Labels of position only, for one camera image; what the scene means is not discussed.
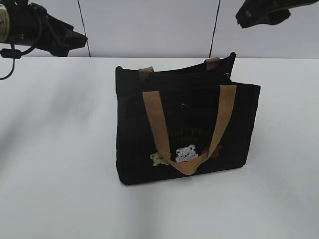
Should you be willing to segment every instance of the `tan handle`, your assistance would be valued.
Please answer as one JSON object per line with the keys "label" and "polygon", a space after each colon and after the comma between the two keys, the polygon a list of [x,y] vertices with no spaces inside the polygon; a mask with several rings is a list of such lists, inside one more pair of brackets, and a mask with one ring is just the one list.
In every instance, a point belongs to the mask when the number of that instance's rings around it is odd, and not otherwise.
{"label": "tan handle", "polygon": [[218,146],[233,113],[237,86],[220,86],[218,114],[215,130],[208,150],[188,162],[171,161],[169,137],[159,91],[143,92],[144,104],[158,152],[183,174],[194,174],[200,164],[211,157]]}
{"label": "tan handle", "polygon": [[215,69],[217,67],[219,67],[220,65],[220,58],[219,57],[214,57],[214,58],[210,58],[205,60],[206,62],[206,70],[212,70]]}
{"label": "tan handle", "polygon": [[154,69],[152,66],[139,69],[139,75],[141,80],[145,80],[151,73],[154,73]]}

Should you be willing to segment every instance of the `canvas bag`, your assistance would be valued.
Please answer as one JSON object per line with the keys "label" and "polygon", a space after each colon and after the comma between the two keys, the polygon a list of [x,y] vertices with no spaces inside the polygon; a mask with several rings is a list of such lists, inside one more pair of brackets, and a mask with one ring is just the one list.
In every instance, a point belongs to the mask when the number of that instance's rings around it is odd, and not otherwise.
{"label": "canvas bag", "polygon": [[235,57],[167,72],[117,68],[117,170],[124,184],[245,164],[260,87],[230,80]]}

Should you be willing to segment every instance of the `white surface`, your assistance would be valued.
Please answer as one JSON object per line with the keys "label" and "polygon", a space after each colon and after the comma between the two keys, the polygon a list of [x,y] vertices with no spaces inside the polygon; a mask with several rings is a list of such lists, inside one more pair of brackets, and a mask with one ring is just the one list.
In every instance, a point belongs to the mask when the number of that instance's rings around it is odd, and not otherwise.
{"label": "white surface", "polygon": [[236,60],[233,81],[262,86],[245,167],[119,182],[115,67],[200,62],[18,61],[0,82],[0,238],[317,239],[319,60]]}
{"label": "white surface", "polygon": [[[84,34],[81,14],[77,0],[29,0],[44,6],[53,17],[74,26],[74,31]],[[8,48],[6,44],[0,44],[0,49]],[[26,50],[28,47],[17,46],[17,49]],[[34,50],[28,56],[52,56],[49,52]],[[69,56],[89,56],[86,47],[70,51]]]}

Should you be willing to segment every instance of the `bear embroidery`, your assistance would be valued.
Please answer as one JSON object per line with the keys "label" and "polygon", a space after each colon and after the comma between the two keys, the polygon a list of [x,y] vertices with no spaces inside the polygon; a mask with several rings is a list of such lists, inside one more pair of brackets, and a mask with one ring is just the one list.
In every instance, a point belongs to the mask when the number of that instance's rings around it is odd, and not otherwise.
{"label": "bear embroidery", "polygon": [[169,163],[163,158],[163,156],[156,152],[150,156],[151,160],[153,160],[153,166],[158,166],[159,164],[169,165]]}
{"label": "bear embroidery", "polygon": [[187,162],[197,158],[198,154],[196,153],[195,149],[196,147],[193,144],[185,148],[178,148],[176,150],[176,154],[178,155],[175,158],[176,162]]}

